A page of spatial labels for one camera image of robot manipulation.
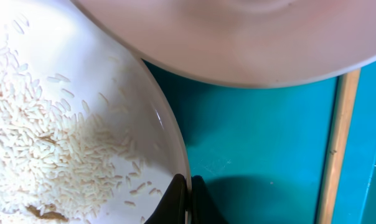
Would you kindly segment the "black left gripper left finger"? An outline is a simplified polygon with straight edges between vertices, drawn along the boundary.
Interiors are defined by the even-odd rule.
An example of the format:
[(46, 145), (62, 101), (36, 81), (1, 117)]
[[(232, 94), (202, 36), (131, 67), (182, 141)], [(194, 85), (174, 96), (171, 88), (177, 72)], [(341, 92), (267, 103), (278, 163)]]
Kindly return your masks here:
[(145, 224), (185, 224), (187, 184), (182, 174), (176, 174), (161, 201)]

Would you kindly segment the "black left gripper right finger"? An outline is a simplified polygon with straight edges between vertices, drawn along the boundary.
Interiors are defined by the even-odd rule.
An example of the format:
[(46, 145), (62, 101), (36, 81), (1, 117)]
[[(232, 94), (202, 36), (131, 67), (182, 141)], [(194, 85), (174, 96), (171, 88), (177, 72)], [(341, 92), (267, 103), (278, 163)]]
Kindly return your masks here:
[(192, 223), (227, 224), (209, 194), (204, 179), (195, 175), (192, 181)]

